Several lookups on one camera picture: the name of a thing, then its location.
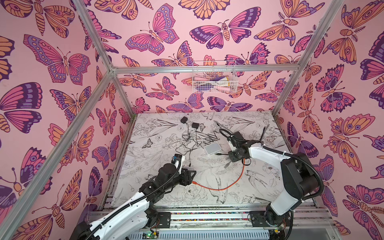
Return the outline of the white network switch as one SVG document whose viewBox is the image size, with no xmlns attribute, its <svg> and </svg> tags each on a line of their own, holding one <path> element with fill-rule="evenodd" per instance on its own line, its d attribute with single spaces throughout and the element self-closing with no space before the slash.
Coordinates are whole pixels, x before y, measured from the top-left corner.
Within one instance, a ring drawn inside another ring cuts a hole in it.
<svg viewBox="0 0 384 240">
<path fill-rule="evenodd" d="M 204 146 L 204 149 L 208 155 L 219 153 L 222 150 L 220 144 L 217 142 Z"/>
</svg>

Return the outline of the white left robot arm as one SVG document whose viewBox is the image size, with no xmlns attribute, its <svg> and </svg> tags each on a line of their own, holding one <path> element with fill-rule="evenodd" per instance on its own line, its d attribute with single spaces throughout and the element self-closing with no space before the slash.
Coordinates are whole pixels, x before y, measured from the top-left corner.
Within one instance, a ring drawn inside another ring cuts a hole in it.
<svg viewBox="0 0 384 240">
<path fill-rule="evenodd" d="M 157 224 L 158 212 L 153 205 L 174 187 L 193 183 L 197 171 L 182 167 L 185 157 L 176 154 L 161 167 L 156 176 L 145 182 L 131 199 L 108 215 L 91 223 L 79 223 L 71 240 L 123 240 L 131 233 Z"/>
</svg>

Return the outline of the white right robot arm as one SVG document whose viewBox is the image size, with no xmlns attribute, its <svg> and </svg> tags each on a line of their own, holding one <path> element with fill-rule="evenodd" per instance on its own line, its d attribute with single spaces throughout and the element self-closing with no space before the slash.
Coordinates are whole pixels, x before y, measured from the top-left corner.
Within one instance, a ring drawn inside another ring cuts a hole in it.
<svg viewBox="0 0 384 240">
<path fill-rule="evenodd" d="M 277 227 L 283 223 L 287 213 L 292 212 L 308 199 L 323 194 L 325 185 L 320 174 L 305 154 L 291 154 L 265 146 L 255 140 L 229 140 L 232 162 L 257 159 L 279 169 L 284 190 L 272 201 L 264 213 L 268 225 Z"/>
</svg>

